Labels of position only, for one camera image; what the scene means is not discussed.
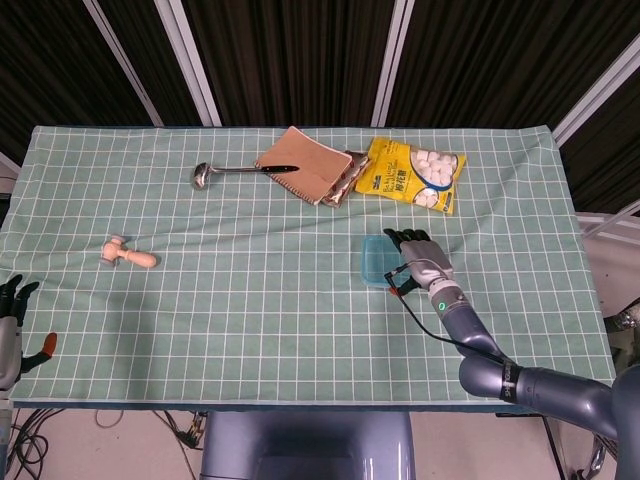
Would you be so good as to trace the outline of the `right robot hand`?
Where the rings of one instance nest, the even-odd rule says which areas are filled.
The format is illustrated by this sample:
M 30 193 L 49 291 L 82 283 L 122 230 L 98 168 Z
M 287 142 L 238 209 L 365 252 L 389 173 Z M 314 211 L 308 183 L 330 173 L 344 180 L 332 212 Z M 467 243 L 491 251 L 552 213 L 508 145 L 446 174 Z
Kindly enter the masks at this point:
M 383 232 L 403 256 L 410 277 L 402 285 L 393 287 L 403 297 L 412 290 L 428 290 L 436 280 L 453 279 L 453 267 L 440 245 L 421 229 L 393 230 Z

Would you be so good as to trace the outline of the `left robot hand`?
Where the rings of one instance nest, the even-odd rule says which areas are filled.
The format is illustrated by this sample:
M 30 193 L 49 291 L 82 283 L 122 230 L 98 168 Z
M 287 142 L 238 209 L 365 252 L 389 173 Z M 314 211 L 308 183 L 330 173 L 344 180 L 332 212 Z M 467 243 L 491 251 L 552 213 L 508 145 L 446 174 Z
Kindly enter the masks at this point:
M 41 350 L 31 356 L 25 356 L 22 344 L 22 328 L 28 300 L 39 287 L 31 282 L 19 288 L 23 279 L 21 274 L 12 276 L 1 285 L 1 399 L 20 381 L 23 374 L 49 361 L 56 350 L 57 334 L 50 332 L 44 340 Z

